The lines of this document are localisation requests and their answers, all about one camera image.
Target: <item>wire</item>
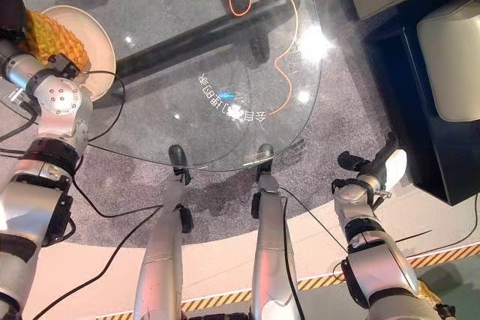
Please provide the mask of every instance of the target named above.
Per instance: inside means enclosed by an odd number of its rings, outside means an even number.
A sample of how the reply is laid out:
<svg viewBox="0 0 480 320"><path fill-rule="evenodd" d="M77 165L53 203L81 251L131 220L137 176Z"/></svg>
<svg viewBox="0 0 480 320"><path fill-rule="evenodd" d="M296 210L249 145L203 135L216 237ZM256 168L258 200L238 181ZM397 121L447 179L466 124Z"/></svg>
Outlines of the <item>wire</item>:
<svg viewBox="0 0 480 320"><path fill-rule="evenodd" d="M288 86L289 86L289 92L288 92L288 96L286 97L286 100L283 102L282 105L280 105L280 107L278 107L276 110L272 111L269 113L269 115L273 115L273 114L276 114L278 112L280 112L287 104L288 102L290 101L290 98L292 97L292 89L293 89L293 86L292 86L292 81L290 80L290 78L284 73L283 70L281 70L280 66L278 65L278 62L284 58L285 56L287 56L287 54L290 52L290 50L292 49L293 47L293 44L295 44L295 41L296 41L296 38L297 38L297 34L299 32L299 12L297 11L297 7L295 5L295 2L293 0L290 0L290 2L292 3L292 6L293 6L293 10L295 12L295 32L293 34L293 37L292 37L292 42L290 43L290 45L288 46L288 48L286 48L286 50L280 54L274 61L274 65L275 65L275 68L277 69L277 71L285 78L285 80L288 82ZM229 6L230 6L230 10L232 11L233 15L235 16L243 16L245 15L246 13L248 13L248 11L250 10L251 8L251 5L252 5L252 0L248 0L248 6L247 6L247 9L244 10L243 12L241 13L237 13L236 10L234 9L233 7L233 2L232 0L229 0Z"/></svg>
<svg viewBox="0 0 480 320"><path fill-rule="evenodd" d="M23 150L13 150L13 149L3 149L3 148L0 148L0 151L6 154L18 154L18 155L25 153Z"/></svg>
<svg viewBox="0 0 480 320"><path fill-rule="evenodd" d="M110 75L113 75L115 78L114 79L117 79L120 84L121 84L121 89L122 89L122 95L121 95L121 104L120 104L120 109L118 110L118 113L117 113L117 116L115 117L115 120L113 121L113 123L111 123L111 125L102 133L98 134L97 136L94 136L93 138L89 139L88 141L89 142L93 142L99 138L101 138L102 136L104 136L105 134L107 134L109 131L111 131L111 129L115 126L115 124L117 124L117 121L120 119L120 115L122 115L122 111L123 111L123 107L125 105L125 84L123 83L123 80L120 76L118 76L117 74L111 72L111 71L108 71L108 70L91 70L91 71L85 71L83 72L84 74L98 74L98 73L102 73L102 74L110 74Z"/></svg>
<svg viewBox="0 0 480 320"><path fill-rule="evenodd" d="M305 204L303 202L301 202L299 200L299 198L297 198L290 190L285 189L284 187L280 187L280 189L282 189L282 190L286 191L288 194L290 194L303 207L303 209L305 209L325 229L325 231L328 232L328 234L331 236L331 238L333 240L335 240L335 242L338 244L338 246L341 247L345 253L348 253L347 249L345 249L345 247L341 244L341 242L337 240L337 238L322 224L322 222L320 220L318 220L318 218L310 211L310 209L308 209L305 206Z"/></svg>
<svg viewBox="0 0 480 320"><path fill-rule="evenodd" d="M0 142L3 142L5 140L11 138L12 136L15 136L15 135L20 134L21 132L27 130L37 120L37 113L30 106L30 104L28 104L26 102L23 102L23 103L20 104L20 107L22 109L26 110L30 114L30 119L28 119L26 123L19 126L17 129L14 129L14 130L6 133L3 136L0 136ZM6 154L24 154L25 153L24 151L21 151L21 150L5 149L5 148L0 148L0 152L6 153ZM13 156L10 156L10 155L3 155L3 154L0 154L0 156L1 157L10 157L12 159L18 159L19 158L19 157L13 157Z"/></svg>
<svg viewBox="0 0 480 320"><path fill-rule="evenodd" d="M457 245L457 244L461 243L462 241L465 241L466 239L468 239L470 236L472 236L472 234L476 231L477 226L479 225L479 210L477 208L478 200L479 200L479 195L477 194L475 196L475 201L474 201L474 205L473 205L473 210L475 211L475 224L473 225L473 229L466 236L461 238L459 241L455 241L454 243L451 243L449 245L443 245L441 247L436 247L435 249L430 249L428 251L424 251L424 252L421 252L421 253L418 253L418 254L415 254L415 255L410 255L409 257L423 255L423 254L426 254L426 253L431 253L432 251L440 250L440 249L443 249L445 247L453 247L454 245Z"/></svg>
<svg viewBox="0 0 480 320"><path fill-rule="evenodd" d="M302 305L300 304L299 295L297 294L297 289L293 285L292 274L290 273L290 265L288 263L288 249L287 249L287 204L288 198L285 198L285 205L283 207L283 254L285 255L285 268L286 268L286 276L288 277L288 282L290 284L290 288L292 289L293 298L295 299L295 304L297 306L298 314L300 315L301 320L305 320L305 315L303 313Z"/></svg>
<svg viewBox="0 0 480 320"><path fill-rule="evenodd" d="M15 157L13 155L3 155L3 154L0 154L0 157L9 157L10 159L21 159L22 157Z"/></svg>
<svg viewBox="0 0 480 320"><path fill-rule="evenodd" d="M59 302L63 301L65 298L68 298L70 295L78 292L79 290L85 288L86 286L94 283L95 281L99 280L106 272L107 270L109 269L110 265L112 264L113 260L115 259L117 253L120 251L120 249L123 247L123 245L125 244L125 242L130 238L130 236L136 232L143 224L145 224L146 222L148 222L160 209L156 209L155 211L153 211L150 215L148 215L144 220L142 220L140 223L138 223L121 241L120 241L120 244L118 244L118 246L115 248L115 251L113 251L112 255L110 256L110 259L108 260L108 262L106 262L106 265L105 267L103 268L103 270L96 276L96 277L92 277L90 280L84 282L82 285L79 285L77 286L75 289L71 289L69 292L63 294L62 296L60 296L59 298L57 298L56 300L54 300L50 305L48 305L45 309L43 309L42 311L40 311L34 318L33 320L38 320L39 318L41 318L43 315L45 315L48 311L50 311L56 304L58 304Z"/></svg>
<svg viewBox="0 0 480 320"><path fill-rule="evenodd" d="M343 260L340 260L340 261L333 267L333 270L331 271L331 272L332 272L331 274L333 275L333 277L334 277L335 279L337 279L338 281L344 281L344 280L342 280L340 277L337 277L337 275L335 275L335 270L338 268L338 265L340 265L340 264L342 263L342 261L343 261Z"/></svg>
<svg viewBox="0 0 480 320"><path fill-rule="evenodd" d="M402 241L405 241L405 240L410 240L410 239L413 239L413 238L417 238L418 236L428 234L429 232L432 232L432 231L427 230L426 232L420 232L420 233L415 234L415 235L410 235L410 236L407 236L406 238L401 238L400 240L395 240L395 243L398 244L398 243L401 243Z"/></svg>
<svg viewBox="0 0 480 320"><path fill-rule="evenodd" d="M83 164L83 157L80 158L80 161L75 168L75 174L77 173L78 169L80 169L82 164ZM98 210L97 206L93 203L92 200L90 200L89 196L87 196L87 194L85 194L83 192L83 190L80 188L80 186L77 184L77 181L75 180L75 174L73 174L73 176L72 176L72 184L75 187L75 189L77 189L77 191L83 196L83 198L87 201L87 203L91 206L91 208L98 215L100 215L101 217L104 217L106 219L113 219L113 218L116 218L116 217L124 217L125 215L135 214L135 213L139 213L139 212L145 211L145 210L152 210L152 209L159 210L163 207L163 205L159 204L159 205L147 206L147 207L144 207L144 208L139 208L139 209L135 209L135 210L126 211L126 212L120 213L120 214L114 214L114 215L104 214L100 210Z"/></svg>
<svg viewBox="0 0 480 320"><path fill-rule="evenodd" d="M75 225L75 222L72 218L68 219L68 223L70 224L71 230L68 234L63 235L63 238L61 238L60 240L61 242L70 238L77 231L77 226Z"/></svg>
<svg viewBox="0 0 480 320"><path fill-rule="evenodd" d="M37 113L30 106L30 104L23 102L20 104L20 106L22 107L22 109L26 110L30 114L31 116L30 119L26 123L24 123L24 125L19 126L17 129L14 129L9 133L6 133L5 135L0 136L0 142L3 142L11 138L12 136L17 135L23 132L24 130L27 130L33 123L35 123L35 120L37 120Z"/></svg>
<svg viewBox="0 0 480 320"><path fill-rule="evenodd" d="M56 241L55 243L51 243L50 245L42 245L42 247L51 247L52 245L61 243L62 241L67 240L70 238L75 232L77 231L77 226L75 225L75 222L72 218L68 219L68 223L70 224L70 232L66 235L63 235L59 241Z"/></svg>

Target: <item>orange cable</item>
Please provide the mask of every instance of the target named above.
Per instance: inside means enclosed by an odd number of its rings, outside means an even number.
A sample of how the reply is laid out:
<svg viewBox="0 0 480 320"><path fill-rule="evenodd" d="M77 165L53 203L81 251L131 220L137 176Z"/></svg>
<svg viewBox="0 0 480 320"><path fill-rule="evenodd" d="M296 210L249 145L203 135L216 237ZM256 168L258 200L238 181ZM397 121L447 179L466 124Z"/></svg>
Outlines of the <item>orange cable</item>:
<svg viewBox="0 0 480 320"><path fill-rule="evenodd" d="M235 16L243 16L245 15L246 13L248 13L248 11L250 10L251 6L252 6L252 0L248 0L248 6L247 6L247 10L241 12L241 13L237 13L235 11L235 9L233 8L233 3L232 3L232 0L228 0L229 1L229 5L230 5L230 10L232 11L233 15ZM285 102L283 102L283 104L277 108L276 110L274 110L273 112L270 112L269 115L273 115L273 114L276 114L278 112L280 112L287 104L288 102L290 101L290 98L292 97L292 89L293 89L293 86L292 86L292 81L290 80L290 78L281 70L281 68L278 66L278 61L280 61L280 59L282 59L284 56L286 56L289 51L292 49L293 47L293 44L295 43L296 41L296 38L297 38L297 34L299 32L299 13L297 11L297 7L295 6L295 2L293 0L290 0L290 2L292 3L292 6L293 6L293 10L295 11L295 33L293 35L293 39L292 39L292 42L290 43L290 45L288 46L288 48L286 48L286 50L280 54L276 59L275 59L275 62L274 62L274 65L275 67L277 68L278 72L280 74L283 75L283 77L285 78L285 80L288 82L288 85L289 85L289 92L288 92L288 96L286 97L286 100Z"/></svg>

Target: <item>white floor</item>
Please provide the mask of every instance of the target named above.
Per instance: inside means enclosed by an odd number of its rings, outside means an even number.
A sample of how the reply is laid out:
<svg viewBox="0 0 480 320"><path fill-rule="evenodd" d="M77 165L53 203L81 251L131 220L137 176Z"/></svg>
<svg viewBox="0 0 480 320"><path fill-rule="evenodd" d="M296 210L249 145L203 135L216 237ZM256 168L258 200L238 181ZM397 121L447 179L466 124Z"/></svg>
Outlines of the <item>white floor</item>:
<svg viewBox="0 0 480 320"><path fill-rule="evenodd" d="M474 198L455 207L445 205L412 185L401 184L377 215L395 239L425 230L431 233L400 243L406 255L450 244L471 230ZM333 203L313 211L335 237L343 240ZM344 257L343 250L309 214L289 220L298 278L328 273ZM183 298L196 298L248 288L254 266L256 232L183 248ZM480 229L465 244L480 240ZM59 244L42 250L24 319L64 292L101 271L112 248ZM50 310L45 319L93 319L131 310L143 249L123 249L105 276Z"/></svg>

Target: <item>black cable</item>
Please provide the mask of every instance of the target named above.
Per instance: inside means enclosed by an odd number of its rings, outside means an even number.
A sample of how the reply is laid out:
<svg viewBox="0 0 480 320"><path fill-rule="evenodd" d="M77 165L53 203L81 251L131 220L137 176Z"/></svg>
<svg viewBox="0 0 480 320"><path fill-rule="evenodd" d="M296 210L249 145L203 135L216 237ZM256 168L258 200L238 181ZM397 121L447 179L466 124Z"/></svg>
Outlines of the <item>black cable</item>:
<svg viewBox="0 0 480 320"><path fill-rule="evenodd" d="M62 241L67 240L70 238L75 232L77 231L77 226L75 225L75 222L72 218L68 219L68 223L70 224L70 232L68 234L63 235L59 241L56 241L55 243L51 243L50 245L42 245L42 247L51 247L52 245L61 243Z"/></svg>
<svg viewBox="0 0 480 320"><path fill-rule="evenodd" d="M285 198L285 205L283 207L283 254L285 255L285 268L286 268L286 276L288 277L288 282L290 284L290 288L292 289L293 298L295 299L295 304L297 306L298 314L300 315L301 320L305 320L305 315L303 313L302 305L300 304L299 295L297 294L297 290L295 285L293 284L292 274L290 273L290 265L288 263L288 248L287 248L287 204L288 199Z"/></svg>
<svg viewBox="0 0 480 320"><path fill-rule="evenodd" d="M60 241L65 241L68 238L70 238L75 232L77 231L77 226L75 225L75 222L72 218L68 219L68 223L70 224L71 230L68 234L63 235L63 238L61 238Z"/></svg>
<svg viewBox="0 0 480 320"><path fill-rule="evenodd" d="M3 154L0 154L0 157L9 157L11 159L21 159L22 157L15 157L13 155L3 155Z"/></svg>
<svg viewBox="0 0 480 320"><path fill-rule="evenodd" d="M77 173L78 169L80 169L82 164L83 164L83 157L80 158L80 161L75 168L75 174ZM120 214L106 215L106 214L102 213L100 210L98 210L97 206L93 203L93 201L90 200L90 198L83 192L83 190L80 188L80 186L77 184L77 181L75 180L75 174L72 176L72 184L75 187L75 189L78 190L78 192L83 196L83 198L87 201L87 203L91 206L91 208L98 215L100 215L101 217L104 217L106 219L113 219L113 218L116 218L116 217L124 217L125 215L135 214L135 213L145 211L145 210L152 210L152 209L159 210L163 207L163 205L153 205L153 206L147 206L145 208L139 208L139 209L135 209L135 210L126 211L126 212L120 213Z"/></svg>
<svg viewBox="0 0 480 320"><path fill-rule="evenodd" d="M465 241L466 239L468 239L470 236L472 236L472 234L476 231L477 226L479 225L479 210L477 208L478 200L479 200L479 195L477 194L475 196L475 201L474 201L474 205L473 205L473 210L475 211L475 224L473 225L473 229L466 236L461 238L459 241L455 241L454 243L451 243L451 244L448 244L448 245L443 245L442 247L436 247L435 249L430 249L428 251L423 251L421 253L418 253L418 254L415 254L415 255L410 255L408 257L423 255L423 254L426 254L426 253L431 253L432 251L440 250L440 249L443 249L445 247L453 247L454 245L457 245L457 244L461 243L462 241Z"/></svg>
<svg viewBox="0 0 480 320"><path fill-rule="evenodd" d="M343 261L343 260L339 261L339 262L333 267L333 270L331 271L331 272L332 272L331 274L333 275L333 277L334 277L335 279L337 279L338 281L343 281L343 280L342 280L340 277L337 277L337 276L335 275L335 270L338 268L338 265L340 265L340 264L342 263L342 261Z"/></svg>
<svg viewBox="0 0 480 320"><path fill-rule="evenodd" d="M347 249L345 249L345 247L341 244L341 242L338 241L335 236L333 236L333 234L322 224L322 222L320 220L318 220L318 218L310 211L310 209L308 209L305 206L305 204L299 200L299 198L297 198L295 195L292 194L292 192L290 190L285 189L284 187L280 187L280 189L282 189L282 190L286 191L288 194L290 194L303 207L303 209L305 209L325 229L325 231L328 232L328 234L331 236L331 238L333 240L335 240L335 242L338 244L338 246L341 247L345 253L348 253Z"/></svg>
<svg viewBox="0 0 480 320"><path fill-rule="evenodd" d="M138 223L137 226L135 226L121 241L120 244L115 248L115 251L113 251L112 255L110 256L110 259L108 262L106 262L105 267L103 270L96 276L92 277L90 280L84 282L82 285L77 286L75 289L71 289L69 292L63 294L61 297L57 298L54 300L50 305L48 305L45 309L40 311L34 318L33 320L38 320L41 318L43 315L45 315L50 309L52 309L56 304L59 302L63 301L65 298L68 298L70 295L74 294L75 292L78 292L79 290L85 288L86 286L94 283L95 281L99 280L109 269L110 265L112 264L113 260L115 259L117 253L120 251L120 249L123 247L125 242L129 239L129 237L136 232L143 224L148 222L160 209L156 209L153 211L150 215L148 215L144 220L142 220L140 223Z"/></svg>
<svg viewBox="0 0 480 320"><path fill-rule="evenodd" d="M418 236L428 234L429 232L432 232L432 231L427 230L426 232L420 232L420 233L415 234L415 235L410 235L410 236L407 236L406 238L401 238L400 240L395 240L395 243L398 244L398 243L401 243L402 241L405 241L405 240L410 240L410 239L413 239L413 238L417 238Z"/></svg>
<svg viewBox="0 0 480 320"><path fill-rule="evenodd" d="M0 148L0 151L6 154L18 154L18 155L24 155L25 153L23 150L3 149L3 148Z"/></svg>
<svg viewBox="0 0 480 320"><path fill-rule="evenodd" d="M30 114L30 119L24 123L23 125L19 126L17 129L12 130L9 133L6 133L5 135L0 136L0 142L3 142L12 136L17 135L18 133L23 132L24 130L28 129L35 121L37 120L37 113L35 110L30 106L30 104L23 102L20 104L20 107L24 110L26 110Z"/></svg>
<svg viewBox="0 0 480 320"><path fill-rule="evenodd" d="M32 106L30 106L30 104L28 104L26 102L23 102L23 103L20 104L20 107L22 109L26 110L30 114L30 119L27 120L27 122L24 123L23 125L19 126L17 129L14 129L14 130L6 133L3 136L0 136L0 142L3 142L5 140L11 138L12 136L17 135L17 134L23 132L24 130L27 130L37 120L37 113L32 108ZM0 152L6 153L6 154L24 154L25 153L24 151L21 151L21 150L5 149L5 148L0 148ZM7 156L7 155L2 155L2 157L11 157L13 159L18 158L18 157L12 157L12 156Z"/></svg>
<svg viewBox="0 0 480 320"><path fill-rule="evenodd" d="M113 75L115 77L115 79L117 79L120 84L121 84L121 89L122 89L122 95L121 95L121 104L120 104L120 109L118 110L118 113L117 113L117 116L115 117L115 120L111 123L111 125L102 133L98 134L97 136L94 136L93 138L89 139L88 141L89 142L93 142L95 140L97 140L98 138L101 138L102 136L104 136L105 134L107 134L109 131L111 131L111 129L115 126L115 124L117 124L117 121L120 119L120 115L122 115L122 111L123 111L123 107L125 105L125 84L123 83L123 80L120 76L118 76L117 74L115 73L112 73L111 71L107 71L107 70L91 70L91 71L86 71L84 72L85 74L98 74L98 73L103 73L103 74L110 74L110 75Z"/></svg>

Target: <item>floor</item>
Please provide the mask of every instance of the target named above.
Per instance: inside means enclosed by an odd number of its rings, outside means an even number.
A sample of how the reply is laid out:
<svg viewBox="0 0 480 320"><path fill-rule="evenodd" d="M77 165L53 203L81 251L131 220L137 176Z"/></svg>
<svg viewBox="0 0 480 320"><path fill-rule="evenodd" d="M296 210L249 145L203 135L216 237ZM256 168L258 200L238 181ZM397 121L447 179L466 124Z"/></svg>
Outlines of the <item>floor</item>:
<svg viewBox="0 0 480 320"><path fill-rule="evenodd" d="M105 0L75 1L86 2L86 8L93 13L108 5ZM384 104L361 41L395 14L395 10L359 21L352 0L315 1L323 33L334 46L322 61L312 116L292 147L275 159L274 176L281 186L315 209L333 234L342 239L331 202L330 183L334 178L346 178L350 174L338 167L336 157L349 150L372 158L383 146L384 135L389 131ZM49 5L38 0L40 8ZM109 21L107 28L121 26L130 19ZM23 122L2 105L0 118L0 133ZM25 148L34 134L35 129L31 129L6 142L5 147ZM13 164L14 160L0 159L0 179L5 178ZM88 147L77 182L104 213L111 214L161 202L164 181L171 171L167 166ZM187 198L196 227L192 234L184 236L183 297L247 288L251 282L257 229L257 222L250 217L254 171L194 171L193 176ZM80 194L76 191L72 194L77 232L71 242L43 250L30 303L25 310L26 319L62 292L96 274L113 251L112 247L146 216L134 214L116 220L101 219ZM461 238L471 229L473 214L473 199L450 208L414 188L407 177L396 186L395 197L379 209L380 219L394 238L433 230L405 242L403 250L409 254ZM288 216L298 277L329 272L344 257L342 250L294 201L289 202ZM105 278L56 307L48 319L65 319L65 314L78 319L131 309L148 236L148 226L140 229L127 242L127 249L119 253ZM478 239L479 231L469 241ZM43 291L46 283L51 292Z"/></svg>
<svg viewBox="0 0 480 320"><path fill-rule="evenodd" d="M473 320L480 316L480 305L476 301L480 292L479 265L480 256L472 256L448 264L427 266L417 270L417 276L428 284L444 304L456 307L458 319ZM300 292L300 301L306 319L365 319L368 315L367 310L350 301L345 283ZM199 310L189 316L248 313L248 310L249 303L244 302Z"/></svg>

